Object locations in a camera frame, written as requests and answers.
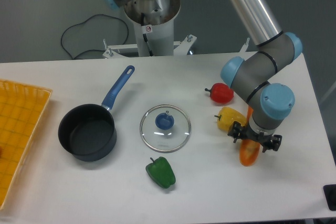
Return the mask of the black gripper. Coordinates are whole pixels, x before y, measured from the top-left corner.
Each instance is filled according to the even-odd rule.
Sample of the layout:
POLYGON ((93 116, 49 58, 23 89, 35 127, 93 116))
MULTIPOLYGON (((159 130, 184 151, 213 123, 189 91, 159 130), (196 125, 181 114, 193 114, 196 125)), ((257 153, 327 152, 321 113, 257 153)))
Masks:
POLYGON ((264 132, 257 133, 253 131, 249 125, 244 126, 238 121, 234 121, 233 124, 229 127, 227 135, 233 138, 233 143, 236 143, 237 140, 245 139, 260 143, 263 146, 263 153, 265 153, 267 150, 277 152, 282 142, 281 135, 265 135, 264 132))

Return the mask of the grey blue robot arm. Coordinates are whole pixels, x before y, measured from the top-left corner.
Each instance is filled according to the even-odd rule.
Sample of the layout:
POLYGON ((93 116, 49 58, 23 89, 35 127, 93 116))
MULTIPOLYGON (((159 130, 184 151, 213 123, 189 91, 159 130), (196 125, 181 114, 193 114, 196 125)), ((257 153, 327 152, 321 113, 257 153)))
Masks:
MULTIPOLYGON (((135 24, 139 56, 170 56, 175 51, 173 32, 158 30, 180 11, 180 0, 104 0, 112 9, 122 7, 135 24)), ((237 122, 229 136, 261 144, 264 151, 277 151, 282 137, 275 130, 295 103, 292 90, 269 79, 301 53, 301 40, 284 33, 265 0, 231 0, 258 50, 247 60, 236 56, 221 70, 221 78, 252 109, 246 125, 237 122)))

